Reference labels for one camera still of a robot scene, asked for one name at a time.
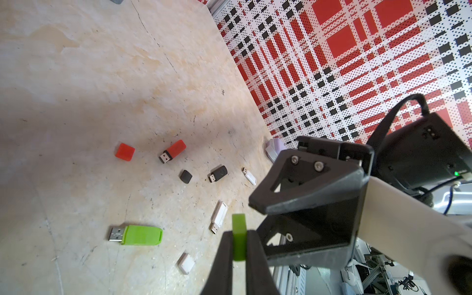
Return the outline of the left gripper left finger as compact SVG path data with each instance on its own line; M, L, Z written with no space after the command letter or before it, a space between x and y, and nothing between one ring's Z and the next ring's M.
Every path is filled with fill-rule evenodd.
M223 233L202 295L231 295L234 238L231 231Z

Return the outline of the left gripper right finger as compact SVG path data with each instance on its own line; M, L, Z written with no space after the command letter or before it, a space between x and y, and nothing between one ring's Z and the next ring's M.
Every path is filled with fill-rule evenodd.
M247 232L246 291L248 295L279 295L258 233Z

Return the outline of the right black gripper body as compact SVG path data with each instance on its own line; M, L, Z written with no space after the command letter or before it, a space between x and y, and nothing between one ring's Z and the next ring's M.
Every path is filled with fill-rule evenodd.
M299 136L283 150L248 204L264 215L257 233L270 266L342 269L360 227L374 150Z

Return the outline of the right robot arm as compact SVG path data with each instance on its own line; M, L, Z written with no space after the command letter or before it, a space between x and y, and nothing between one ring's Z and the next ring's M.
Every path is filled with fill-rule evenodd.
M425 186L471 180L472 153L417 93L421 117L398 131L396 104L365 145L299 136L249 197L268 264L345 267L358 238L422 277L435 295L472 292L472 219L421 202Z

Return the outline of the red usb cap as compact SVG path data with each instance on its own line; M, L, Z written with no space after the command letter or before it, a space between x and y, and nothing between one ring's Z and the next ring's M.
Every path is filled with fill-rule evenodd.
M120 143L115 151L115 156L123 161L130 162L135 153L135 148L125 143Z

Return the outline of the green usb drive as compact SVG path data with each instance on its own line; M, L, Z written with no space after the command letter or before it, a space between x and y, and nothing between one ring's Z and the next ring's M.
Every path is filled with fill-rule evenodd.
M158 227L129 225L112 227L108 240L126 246L157 246L162 242L163 230Z

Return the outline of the red usb drive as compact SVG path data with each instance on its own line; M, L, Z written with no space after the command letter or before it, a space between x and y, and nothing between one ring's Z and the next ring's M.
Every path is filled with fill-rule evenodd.
M177 156L179 156L186 149L186 144L183 140L178 140L167 148L160 156L159 159L162 163L167 163Z

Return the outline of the green usb cap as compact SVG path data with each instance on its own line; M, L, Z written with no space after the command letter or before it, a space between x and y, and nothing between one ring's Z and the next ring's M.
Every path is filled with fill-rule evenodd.
M246 260L247 253L247 224L243 213L232 215L233 260Z

